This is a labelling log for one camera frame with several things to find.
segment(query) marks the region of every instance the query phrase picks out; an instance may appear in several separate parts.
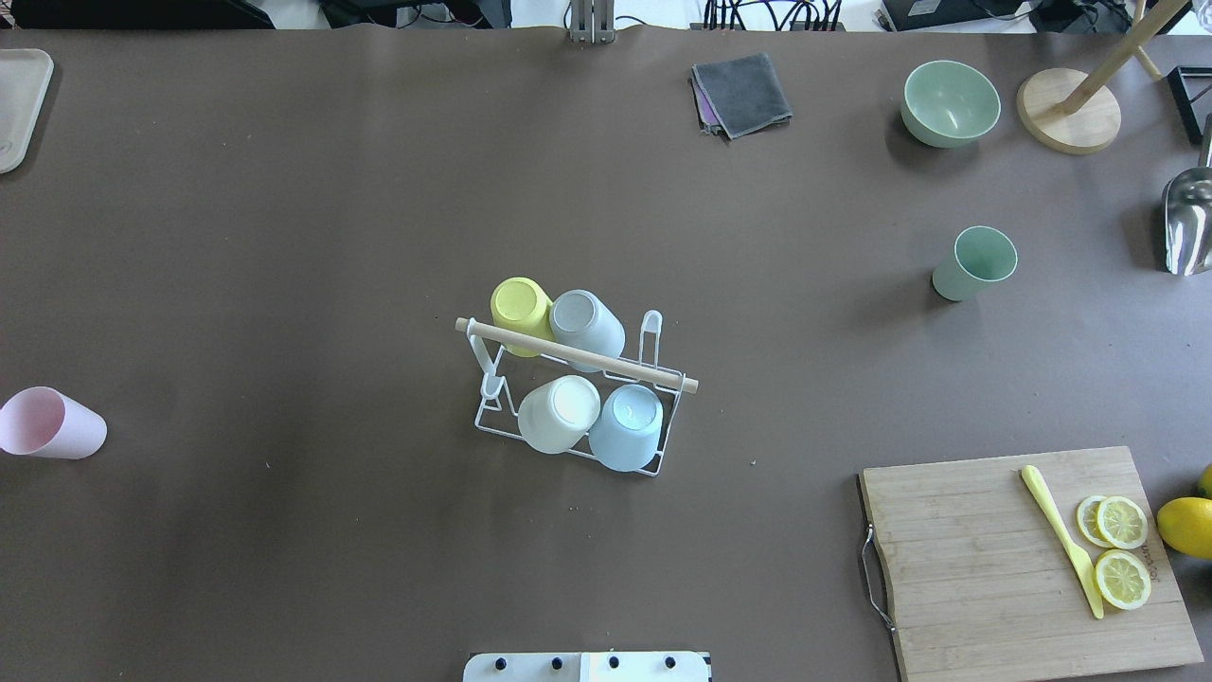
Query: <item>wooden dowel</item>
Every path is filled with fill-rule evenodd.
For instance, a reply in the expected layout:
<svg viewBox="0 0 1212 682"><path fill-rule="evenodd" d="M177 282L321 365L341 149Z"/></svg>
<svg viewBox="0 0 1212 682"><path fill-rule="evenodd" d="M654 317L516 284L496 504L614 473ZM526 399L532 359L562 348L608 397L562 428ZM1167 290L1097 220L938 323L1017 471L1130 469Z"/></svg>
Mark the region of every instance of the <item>wooden dowel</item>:
<svg viewBox="0 0 1212 682"><path fill-rule="evenodd" d="M691 379L688 377L684 378L679 374L656 369L653 367L633 365L618 359L590 354L589 351L582 351L581 349L573 349L572 346L565 346L564 344L555 344L553 340L548 340L545 338L536 338L533 336L527 336L526 333L519 333L516 331L510 331L508 328L502 328L482 321L473 322L471 320L461 316L454 320L454 328L481 338L496 340L498 344L521 346L522 349L528 349L536 354L543 354L544 356L551 356L553 359L560 359L561 361L593 366L611 374L635 379L636 382L647 382L667 389L681 389L687 394L698 394L698 380L696 379Z"/></svg>
<svg viewBox="0 0 1212 682"><path fill-rule="evenodd" d="M1120 70L1120 67L1136 53L1137 48L1157 35L1161 27L1185 7L1187 2L1188 0L1161 0L1154 5L1153 10L1149 10L1149 13L1144 16L1144 21L1133 25L1124 40L1103 59L1103 63L1087 75L1086 80L1081 81L1064 102L1060 102L1060 111L1069 115L1082 108L1094 96L1094 92L1098 92L1100 87L1107 85L1108 80L1111 80L1115 71Z"/></svg>
<svg viewBox="0 0 1212 682"><path fill-rule="evenodd" d="M1136 12L1133 12L1134 16L1132 17L1132 25L1140 23L1140 19L1144 18L1144 5L1145 0L1138 0ZM1157 64L1153 63L1153 59L1145 53L1143 45L1137 47L1137 61L1140 62L1140 68L1149 74L1149 78L1161 80L1161 71L1157 70Z"/></svg>

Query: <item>knife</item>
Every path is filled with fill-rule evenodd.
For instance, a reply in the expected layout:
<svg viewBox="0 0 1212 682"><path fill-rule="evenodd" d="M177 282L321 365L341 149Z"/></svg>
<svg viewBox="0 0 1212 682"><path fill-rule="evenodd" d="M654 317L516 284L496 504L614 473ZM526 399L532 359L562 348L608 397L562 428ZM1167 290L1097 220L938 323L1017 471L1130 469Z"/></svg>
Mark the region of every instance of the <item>knife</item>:
<svg viewBox="0 0 1212 682"><path fill-rule="evenodd" d="M1086 550L1081 549L1073 538L1069 535L1069 529L1064 527L1064 522L1060 521L1060 512L1057 510L1057 504L1052 499L1052 493L1048 491L1048 485L1044 481L1044 475L1040 470L1031 465L1023 468L1023 482L1027 483L1027 489L1031 492L1031 497L1035 498L1035 504L1040 505L1040 510L1044 511L1044 516L1047 517L1048 523L1052 525L1052 531L1056 532L1057 538L1060 539L1060 545L1064 548L1067 555L1069 555L1069 563L1073 564L1073 569L1077 572L1077 580L1081 581L1081 589L1086 592L1086 601L1090 602L1090 611L1094 612L1094 618L1103 618L1103 594L1098 591L1098 585L1094 584L1094 564L1090 562L1090 555Z"/></svg>

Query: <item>yellow cup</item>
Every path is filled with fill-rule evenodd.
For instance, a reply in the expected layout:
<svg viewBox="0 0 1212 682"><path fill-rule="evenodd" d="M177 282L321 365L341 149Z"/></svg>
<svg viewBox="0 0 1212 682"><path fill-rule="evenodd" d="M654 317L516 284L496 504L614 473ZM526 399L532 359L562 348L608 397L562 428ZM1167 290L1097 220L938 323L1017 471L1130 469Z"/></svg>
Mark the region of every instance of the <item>yellow cup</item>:
<svg viewBox="0 0 1212 682"><path fill-rule="evenodd" d="M492 323L519 333L555 340L550 321L551 298L533 279L510 276L502 281L493 290L490 304L492 306ZM505 350L520 359L538 356L530 349L520 349L508 344Z"/></svg>

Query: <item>mint green bowl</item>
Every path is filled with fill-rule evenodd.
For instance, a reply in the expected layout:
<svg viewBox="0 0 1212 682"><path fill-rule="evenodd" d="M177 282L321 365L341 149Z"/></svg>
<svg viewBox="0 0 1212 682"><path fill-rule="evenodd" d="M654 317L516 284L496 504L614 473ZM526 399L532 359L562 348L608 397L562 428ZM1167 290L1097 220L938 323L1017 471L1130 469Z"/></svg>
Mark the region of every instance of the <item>mint green bowl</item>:
<svg viewBox="0 0 1212 682"><path fill-rule="evenodd" d="M926 62L905 79L901 119L931 147L960 147L993 130L1001 99L974 68L941 59Z"/></svg>

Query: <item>pink cup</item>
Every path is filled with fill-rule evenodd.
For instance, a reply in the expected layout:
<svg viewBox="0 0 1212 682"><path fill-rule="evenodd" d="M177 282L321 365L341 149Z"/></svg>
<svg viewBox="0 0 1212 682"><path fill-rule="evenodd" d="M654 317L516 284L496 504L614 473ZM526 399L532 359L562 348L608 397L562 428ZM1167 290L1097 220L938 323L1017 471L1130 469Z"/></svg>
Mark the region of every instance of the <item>pink cup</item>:
<svg viewBox="0 0 1212 682"><path fill-rule="evenodd" d="M59 394L35 386L0 408L0 449L11 455L79 460L105 442L105 420Z"/></svg>

